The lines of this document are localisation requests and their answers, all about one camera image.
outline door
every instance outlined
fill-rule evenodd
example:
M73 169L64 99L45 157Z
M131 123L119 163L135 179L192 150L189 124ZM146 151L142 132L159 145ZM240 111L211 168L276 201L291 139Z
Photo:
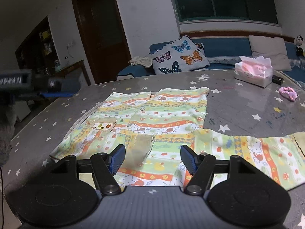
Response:
M96 83L116 80L131 59L115 0L72 0Z

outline star-patterned tablecloth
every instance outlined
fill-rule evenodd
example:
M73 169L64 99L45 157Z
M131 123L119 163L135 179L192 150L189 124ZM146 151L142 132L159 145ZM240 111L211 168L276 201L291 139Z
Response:
M227 135L257 138L283 136L305 131L305 92L284 78L282 86L298 93L290 102L278 93L279 85L261 88L234 79L234 70L206 70L139 77L82 88L71 98L59 98L28 123L13 139L10 159L3 167L4 193L10 192L51 164L49 154L71 126L87 111L101 104L112 92L158 92L160 89L208 87L204 128ZM289 191L292 206L284 225L305 229L305 185Z

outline blue sofa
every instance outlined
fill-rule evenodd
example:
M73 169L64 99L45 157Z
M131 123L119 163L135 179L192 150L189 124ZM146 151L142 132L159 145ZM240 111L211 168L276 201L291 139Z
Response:
M210 66L205 69L231 69L234 64L239 62L238 56L252 57L250 42L248 37L205 37L194 38L194 43L203 43L204 53ZM169 42L162 42L150 46L152 53ZM295 81L300 87L305 89L305 58L299 58L296 55L295 44L285 42L286 50L292 71L283 71L283 73ZM141 65L127 66L119 72L117 76L131 75L133 77L142 77L155 75L153 68L145 68Z

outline sofa backrest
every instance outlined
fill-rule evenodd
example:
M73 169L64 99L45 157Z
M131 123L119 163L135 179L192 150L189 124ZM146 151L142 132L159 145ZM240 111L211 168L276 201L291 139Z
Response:
M204 54L210 57L228 57L228 56L249 56L252 57L252 51L248 37L204 37L191 39L194 43L203 43ZM150 52L164 47L169 42L162 42L150 45ZM289 59L298 59L296 55L295 44L285 42L287 55Z

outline butterfly pillow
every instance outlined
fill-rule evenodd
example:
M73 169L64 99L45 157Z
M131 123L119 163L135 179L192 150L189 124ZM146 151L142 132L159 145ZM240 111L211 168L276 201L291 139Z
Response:
M203 45L195 45L188 36L172 41L157 49L152 58L155 73L167 74L201 69L209 65Z

